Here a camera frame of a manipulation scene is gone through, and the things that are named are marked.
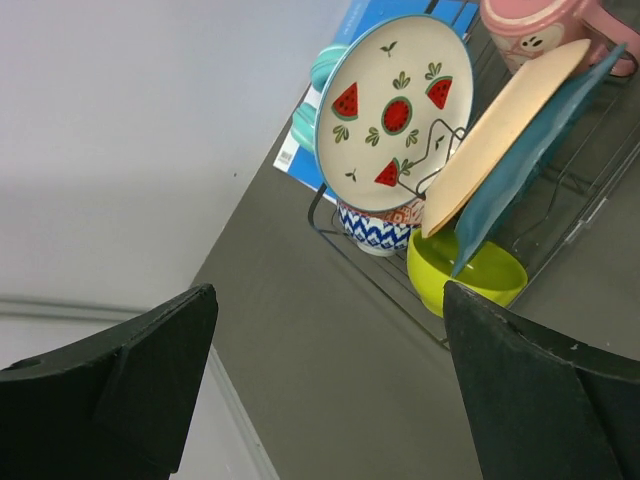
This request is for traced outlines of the black wire dish rack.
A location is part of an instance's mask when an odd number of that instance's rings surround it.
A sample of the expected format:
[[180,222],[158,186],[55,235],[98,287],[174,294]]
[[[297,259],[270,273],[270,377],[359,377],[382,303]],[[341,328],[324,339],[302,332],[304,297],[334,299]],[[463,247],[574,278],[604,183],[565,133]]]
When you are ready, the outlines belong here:
[[[519,313],[578,301],[560,285],[573,270],[576,239],[593,225],[626,175],[639,175],[639,78],[608,78],[553,159],[492,239],[523,263],[528,286],[514,300]],[[313,198],[307,221],[339,255],[439,347],[449,347],[442,320],[426,312],[411,288],[405,254],[377,259],[359,253],[336,210]]]

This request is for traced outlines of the orange floral plate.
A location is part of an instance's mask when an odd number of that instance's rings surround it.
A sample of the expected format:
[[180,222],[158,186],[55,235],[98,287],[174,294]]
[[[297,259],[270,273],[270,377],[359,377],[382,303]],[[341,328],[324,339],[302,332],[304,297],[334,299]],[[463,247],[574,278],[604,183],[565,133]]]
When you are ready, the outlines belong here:
[[426,191],[421,234],[438,232],[469,200],[545,103],[586,56],[589,39],[526,62],[466,135]]

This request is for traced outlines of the white watermelon pattern plate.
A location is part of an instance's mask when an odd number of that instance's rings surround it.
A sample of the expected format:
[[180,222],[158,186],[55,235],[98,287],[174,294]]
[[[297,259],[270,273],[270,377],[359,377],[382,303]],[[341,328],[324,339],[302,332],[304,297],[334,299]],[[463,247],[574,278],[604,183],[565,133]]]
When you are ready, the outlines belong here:
[[361,35],[329,76],[314,124],[314,154],[336,197],[383,212],[423,195],[459,145],[474,96],[467,47],[426,14]]

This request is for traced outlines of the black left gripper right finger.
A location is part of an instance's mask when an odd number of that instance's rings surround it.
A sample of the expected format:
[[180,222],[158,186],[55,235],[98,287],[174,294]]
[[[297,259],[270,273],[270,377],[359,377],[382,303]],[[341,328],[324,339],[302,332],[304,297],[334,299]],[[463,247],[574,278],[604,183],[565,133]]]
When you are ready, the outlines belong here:
[[443,312],[484,478],[638,478],[638,361],[458,282],[446,283]]

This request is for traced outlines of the pink glass mug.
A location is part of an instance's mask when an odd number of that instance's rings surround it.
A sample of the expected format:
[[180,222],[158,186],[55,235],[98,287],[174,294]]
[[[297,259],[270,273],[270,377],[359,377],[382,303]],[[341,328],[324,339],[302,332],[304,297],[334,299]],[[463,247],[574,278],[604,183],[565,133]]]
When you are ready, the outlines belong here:
[[602,61],[611,47],[625,51],[610,69],[629,77],[639,69],[639,32],[591,0],[485,0],[480,16],[508,70],[564,44],[589,39],[578,73]]

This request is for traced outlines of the patterned blue red bowl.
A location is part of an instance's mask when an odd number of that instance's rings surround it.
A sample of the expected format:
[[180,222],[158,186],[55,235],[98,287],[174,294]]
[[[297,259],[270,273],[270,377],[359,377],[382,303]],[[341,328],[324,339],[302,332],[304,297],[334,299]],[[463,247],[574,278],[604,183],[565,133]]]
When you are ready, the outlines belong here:
[[337,203],[340,224],[365,253],[389,257],[405,251],[414,230],[421,223],[424,201],[420,198],[397,209],[366,213]]

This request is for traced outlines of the teal scalloped plate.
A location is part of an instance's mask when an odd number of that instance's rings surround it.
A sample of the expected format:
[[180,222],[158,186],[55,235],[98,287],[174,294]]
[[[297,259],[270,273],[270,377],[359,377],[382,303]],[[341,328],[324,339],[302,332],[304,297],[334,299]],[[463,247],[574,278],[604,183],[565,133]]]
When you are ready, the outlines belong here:
[[458,253],[453,263],[454,277],[462,272],[486,237],[504,221],[516,198],[540,173],[551,150],[566,137],[626,46],[625,43],[616,46],[587,72],[565,81],[473,194],[455,227]]

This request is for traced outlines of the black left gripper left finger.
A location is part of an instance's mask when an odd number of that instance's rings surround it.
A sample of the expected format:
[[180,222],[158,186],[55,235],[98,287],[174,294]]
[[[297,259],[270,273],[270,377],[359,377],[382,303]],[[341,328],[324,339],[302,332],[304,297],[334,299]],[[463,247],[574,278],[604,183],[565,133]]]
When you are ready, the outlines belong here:
[[4,479],[167,479],[218,316],[214,287],[1,371]]

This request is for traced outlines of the lime green bowl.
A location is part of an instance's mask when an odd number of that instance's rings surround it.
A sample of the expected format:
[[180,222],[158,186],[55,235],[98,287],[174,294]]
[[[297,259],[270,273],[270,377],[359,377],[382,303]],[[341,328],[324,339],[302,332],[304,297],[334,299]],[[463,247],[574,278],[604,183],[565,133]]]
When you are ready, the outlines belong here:
[[430,238],[416,230],[409,240],[409,280],[426,309],[438,317],[443,316],[444,286],[450,280],[503,307],[511,304],[528,284],[527,272],[520,262],[492,242],[485,243],[461,273],[454,275],[457,253],[458,243],[451,229]]

